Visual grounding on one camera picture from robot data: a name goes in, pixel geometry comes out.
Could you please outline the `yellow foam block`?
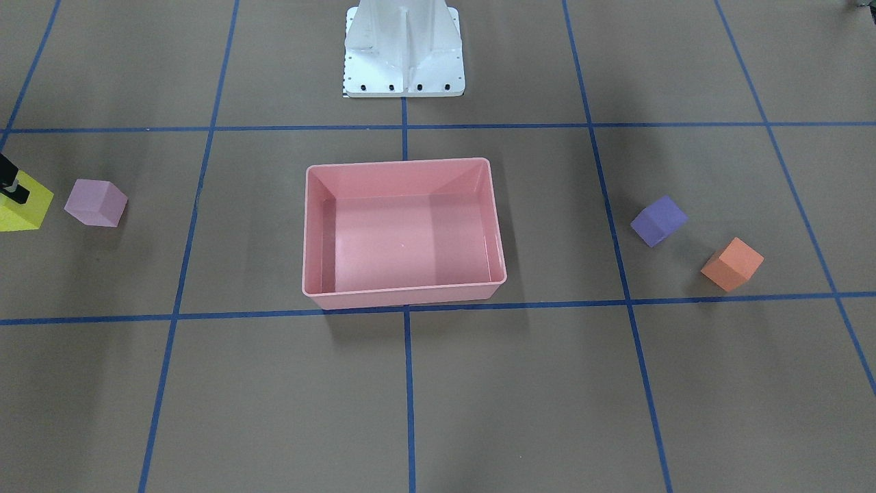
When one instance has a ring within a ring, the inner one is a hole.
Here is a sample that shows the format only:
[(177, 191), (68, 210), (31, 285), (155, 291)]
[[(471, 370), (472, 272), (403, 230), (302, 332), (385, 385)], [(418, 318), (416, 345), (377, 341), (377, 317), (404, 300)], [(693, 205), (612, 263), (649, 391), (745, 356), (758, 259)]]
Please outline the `yellow foam block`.
[(24, 205), (9, 199), (2, 194), (1, 197), (1, 231), (27, 231), (37, 230), (46, 218), (48, 209), (54, 194), (31, 175), (24, 171), (18, 172), (18, 182), (22, 188), (30, 192)]

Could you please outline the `pink foam block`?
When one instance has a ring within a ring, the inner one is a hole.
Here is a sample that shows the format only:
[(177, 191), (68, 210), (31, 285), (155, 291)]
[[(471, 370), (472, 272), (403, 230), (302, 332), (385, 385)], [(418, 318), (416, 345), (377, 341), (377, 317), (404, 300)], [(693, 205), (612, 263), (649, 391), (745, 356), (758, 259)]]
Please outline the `pink foam block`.
[(128, 197), (110, 181), (77, 179), (64, 210), (90, 227), (118, 227)]

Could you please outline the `purple foam block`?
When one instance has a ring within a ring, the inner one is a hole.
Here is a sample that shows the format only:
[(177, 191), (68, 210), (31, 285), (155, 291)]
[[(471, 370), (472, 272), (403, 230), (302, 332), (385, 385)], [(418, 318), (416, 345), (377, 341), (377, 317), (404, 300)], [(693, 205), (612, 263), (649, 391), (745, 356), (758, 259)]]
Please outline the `purple foam block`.
[(651, 249), (688, 222), (688, 215), (666, 194), (645, 207), (631, 222), (635, 234)]

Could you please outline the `orange foam block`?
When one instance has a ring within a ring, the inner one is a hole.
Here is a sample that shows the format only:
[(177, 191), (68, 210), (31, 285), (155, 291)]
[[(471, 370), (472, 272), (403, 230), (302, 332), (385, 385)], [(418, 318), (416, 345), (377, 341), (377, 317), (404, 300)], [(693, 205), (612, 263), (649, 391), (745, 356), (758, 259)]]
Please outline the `orange foam block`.
[(763, 261), (764, 257), (757, 250), (736, 237), (714, 253), (700, 273), (723, 291), (732, 292), (748, 283)]

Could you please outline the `pink plastic bin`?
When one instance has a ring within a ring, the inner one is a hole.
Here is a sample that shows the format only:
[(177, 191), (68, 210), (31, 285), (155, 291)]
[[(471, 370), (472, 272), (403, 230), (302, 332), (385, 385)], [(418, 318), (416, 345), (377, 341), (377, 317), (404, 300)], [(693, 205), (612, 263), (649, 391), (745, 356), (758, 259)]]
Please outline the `pink plastic bin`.
[(508, 271), (485, 158), (320, 164), (301, 290), (326, 311), (490, 299)]

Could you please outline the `white pedestal column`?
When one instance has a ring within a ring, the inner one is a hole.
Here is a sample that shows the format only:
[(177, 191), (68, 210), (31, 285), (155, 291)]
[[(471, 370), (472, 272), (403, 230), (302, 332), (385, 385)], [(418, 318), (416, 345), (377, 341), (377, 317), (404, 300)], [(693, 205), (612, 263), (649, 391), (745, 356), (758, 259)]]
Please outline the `white pedestal column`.
[(347, 10), (342, 94), (459, 97), (466, 90), (459, 12), (444, 1), (361, 1)]

